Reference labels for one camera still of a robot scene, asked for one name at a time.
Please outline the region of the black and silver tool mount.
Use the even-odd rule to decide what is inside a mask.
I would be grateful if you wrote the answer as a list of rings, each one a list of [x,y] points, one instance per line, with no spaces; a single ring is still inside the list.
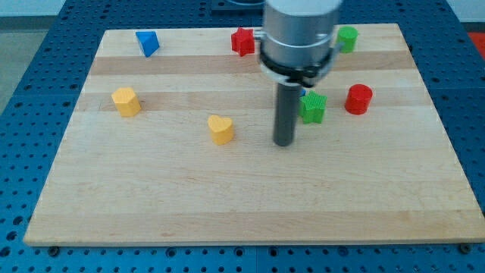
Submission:
[[[304,38],[296,34],[289,42],[281,42],[263,30],[256,30],[258,62],[263,73],[285,86],[313,87],[326,77],[343,43],[333,44],[332,33],[319,33],[309,44],[303,42]]]

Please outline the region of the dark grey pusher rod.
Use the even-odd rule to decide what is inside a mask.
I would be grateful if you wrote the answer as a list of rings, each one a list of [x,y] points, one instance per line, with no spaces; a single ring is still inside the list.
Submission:
[[[300,85],[277,84],[273,141],[278,146],[293,143],[301,91]]]

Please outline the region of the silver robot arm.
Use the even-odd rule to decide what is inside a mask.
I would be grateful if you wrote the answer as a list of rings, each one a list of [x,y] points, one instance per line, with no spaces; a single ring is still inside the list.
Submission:
[[[293,143],[302,89],[331,70],[341,44],[333,45],[342,0],[267,0],[259,41],[261,70],[276,84],[273,141]]]

